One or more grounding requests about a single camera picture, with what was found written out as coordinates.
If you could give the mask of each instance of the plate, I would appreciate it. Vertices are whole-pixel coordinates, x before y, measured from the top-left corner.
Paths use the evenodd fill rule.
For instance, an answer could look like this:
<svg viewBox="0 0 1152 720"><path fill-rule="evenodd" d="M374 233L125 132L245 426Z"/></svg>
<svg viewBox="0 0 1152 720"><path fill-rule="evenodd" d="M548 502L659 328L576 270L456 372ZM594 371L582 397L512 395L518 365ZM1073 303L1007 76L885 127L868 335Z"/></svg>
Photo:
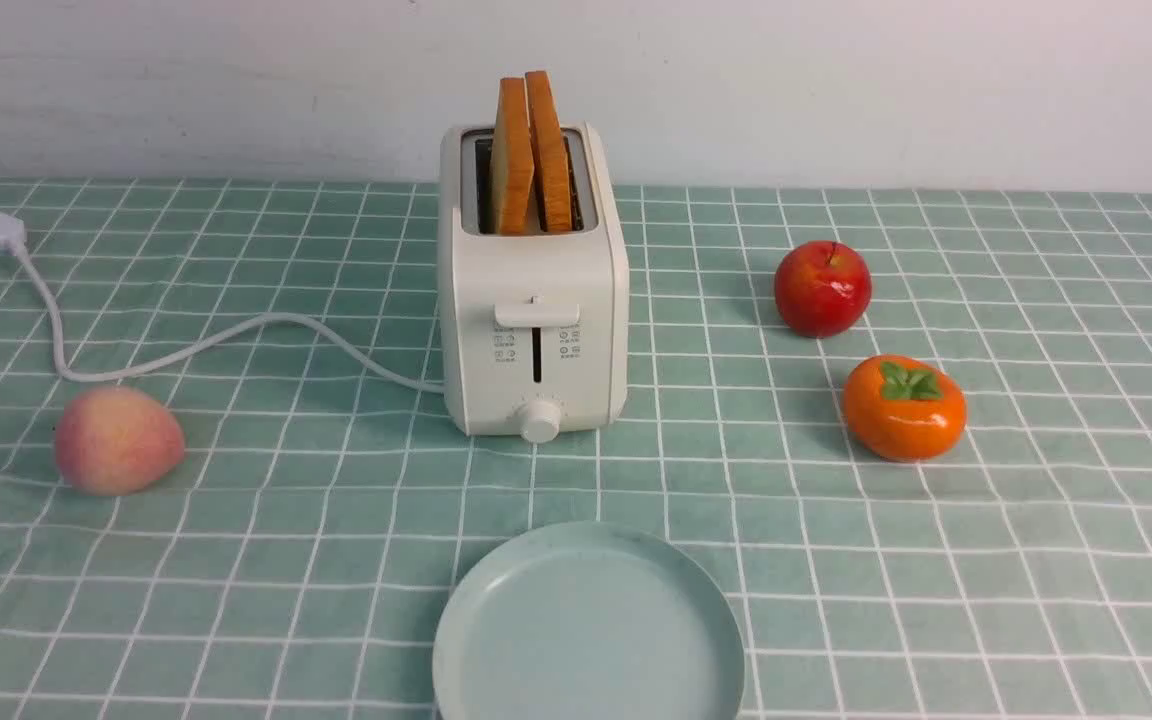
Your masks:
<svg viewBox="0 0 1152 720"><path fill-rule="evenodd" d="M559 523L490 552L439 617L445 720L732 720L745 651L684 552L611 523Z"/></svg>

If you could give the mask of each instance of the fake fruit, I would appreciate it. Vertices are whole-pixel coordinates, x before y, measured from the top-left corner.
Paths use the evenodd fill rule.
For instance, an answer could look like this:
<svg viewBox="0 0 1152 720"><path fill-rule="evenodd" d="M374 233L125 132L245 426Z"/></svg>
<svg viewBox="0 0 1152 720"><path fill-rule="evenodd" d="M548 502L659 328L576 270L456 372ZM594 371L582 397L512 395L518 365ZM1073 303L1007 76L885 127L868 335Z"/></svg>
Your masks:
<svg viewBox="0 0 1152 720"><path fill-rule="evenodd" d="M69 401L56 424L56 468L90 495L129 495L184 457L184 433L159 401L127 386L103 386Z"/></svg>
<svg viewBox="0 0 1152 720"><path fill-rule="evenodd" d="M902 355L877 355L847 376L842 415L874 454L914 462L954 447L968 409L963 391L941 370Z"/></svg>
<svg viewBox="0 0 1152 720"><path fill-rule="evenodd" d="M776 310L791 331L828 338L850 328L873 296L869 265L859 252L836 241L795 247L773 279Z"/></svg>

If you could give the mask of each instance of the plate rim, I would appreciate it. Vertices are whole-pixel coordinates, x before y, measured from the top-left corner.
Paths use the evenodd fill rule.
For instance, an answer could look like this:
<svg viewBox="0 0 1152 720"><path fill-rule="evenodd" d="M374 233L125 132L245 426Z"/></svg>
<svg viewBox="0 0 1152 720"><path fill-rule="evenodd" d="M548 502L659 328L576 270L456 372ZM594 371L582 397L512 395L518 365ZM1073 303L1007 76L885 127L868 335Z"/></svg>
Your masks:
<svg viewBox="0 0 1152 720"><path fill-rule="evenodd" d="M730 626L732 637L735 637L737 647L740 647L740 660L736 664L736 694L735 702L732 705L732 717L740 715L741 703L744 702L744 694L748 691L748 670L745 662L745 652L748 651L744 634L742 634L740 628L740 619L736 616L736 612L732 609L729 602L727 602L727 596L723 593L721 585L718 584L718 579L705 570L704 564L692 559L684 551L675 546L675 544L667 541L662 537L655 533L646 532L646 530L634 528L626 524L613 523L613 521L607 520L567 520L561 521L561 523L550 523L548 525L540 525L537 528L531 528L530 530L524 530L522 533L517 533L513 538L507 539L507 541L498 544L497 547L492 548L486 555L480 558L475 562L472 568L468 569L465 575L462 575L458 582L453 584L450 592L448 593L447 602L444 604L444 608L439 611L438 623L435 623L434 629L434 643L430 651L430 669L431 675L433 675L433 692L434 692L434 707L438 711L438 715L442 720L470 720L468 717L463 715L462 707L445 707L442 700L446 694L449 692L448 682L449 680L445 677L445 670L440 667L447 665L446 661L440 662L440 659L447 653L448 643L448 626L450 623L449 616L453 614L454 607L458 602L467 601L467 593L472 592L470 585L480 584L473 581L484 577L492 577L493 573L485 568L485 562L493 556L506 555L506 553L514 551L520 546L526 546L531 541L536 541L538 536L544 536L546 533L558 533L558 532L571 532L573 530L594 530L597 533L604 533L608 537L628 537L631 539L637 539L637 541L645 541L652 544L658 551L668 553L680 561L687 569L698 574L698 577L705 579L703 583L703 592L713 592L717 600L721 601L723 612L718 614L721 619L718 620L719 624Z"/></svg>

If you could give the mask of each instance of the toaster lever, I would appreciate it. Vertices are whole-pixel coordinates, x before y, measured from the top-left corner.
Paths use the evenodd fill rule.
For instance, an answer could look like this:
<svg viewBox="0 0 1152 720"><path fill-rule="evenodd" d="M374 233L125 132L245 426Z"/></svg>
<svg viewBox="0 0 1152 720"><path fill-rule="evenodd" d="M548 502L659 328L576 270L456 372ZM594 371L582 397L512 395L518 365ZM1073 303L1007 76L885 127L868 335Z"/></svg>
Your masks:
<svg viewBox="0 0 1152 720"><path fill-rule="evenodd" d="M498 302L495 323L502 328L563 328L579 323L579 305L554 304L539 296L531 302Z"/></svg>

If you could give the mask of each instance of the red apple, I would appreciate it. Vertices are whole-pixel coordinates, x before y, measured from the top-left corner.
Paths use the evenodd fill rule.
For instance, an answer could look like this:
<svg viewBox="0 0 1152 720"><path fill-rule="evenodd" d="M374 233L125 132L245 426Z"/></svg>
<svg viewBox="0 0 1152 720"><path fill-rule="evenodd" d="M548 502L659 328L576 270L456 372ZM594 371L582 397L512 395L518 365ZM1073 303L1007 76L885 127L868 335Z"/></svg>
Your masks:
<svg viewBox="0 0 1152 720"><path fill-rule="evenodd" d="M859 252L828 240L795 247L773 281L776 310L791 331L828 338L850 328L869 306L873 285Z"/></svg>

